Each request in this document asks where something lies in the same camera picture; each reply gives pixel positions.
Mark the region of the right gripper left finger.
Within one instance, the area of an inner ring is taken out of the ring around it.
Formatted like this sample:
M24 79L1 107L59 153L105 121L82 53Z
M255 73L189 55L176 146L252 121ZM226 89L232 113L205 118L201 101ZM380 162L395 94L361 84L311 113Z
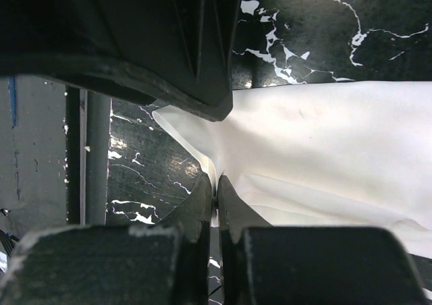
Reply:
M154 225L31 232L1 279L2 304L206 304L212 187Z

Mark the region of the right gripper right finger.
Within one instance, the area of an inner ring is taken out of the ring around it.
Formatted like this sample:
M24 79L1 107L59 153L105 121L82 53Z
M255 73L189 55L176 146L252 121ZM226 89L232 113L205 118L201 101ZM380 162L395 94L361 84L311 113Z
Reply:
M427 304L401 243L378 227L270 225L219 178L225 304Z

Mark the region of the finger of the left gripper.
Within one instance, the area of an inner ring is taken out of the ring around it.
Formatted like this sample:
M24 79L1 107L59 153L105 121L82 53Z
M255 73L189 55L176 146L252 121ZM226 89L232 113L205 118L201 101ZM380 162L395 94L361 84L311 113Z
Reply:
M1 0L1 75L46 76L209 121L233 107L240 0Z

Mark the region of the white underwear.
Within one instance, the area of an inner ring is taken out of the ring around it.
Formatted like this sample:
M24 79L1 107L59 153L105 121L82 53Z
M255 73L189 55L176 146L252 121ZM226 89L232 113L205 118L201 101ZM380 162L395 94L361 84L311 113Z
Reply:
M373 225L431 256L431 84L350 82L237 90L211 122L167 106L155 121L212 187L228 177L272 225Z

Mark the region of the aluminium front rail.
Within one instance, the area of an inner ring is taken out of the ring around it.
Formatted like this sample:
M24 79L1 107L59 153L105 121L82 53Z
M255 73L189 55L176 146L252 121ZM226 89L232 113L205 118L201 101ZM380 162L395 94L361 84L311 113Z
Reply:
M106 222L110 108L44 78L1 80L2 230Z

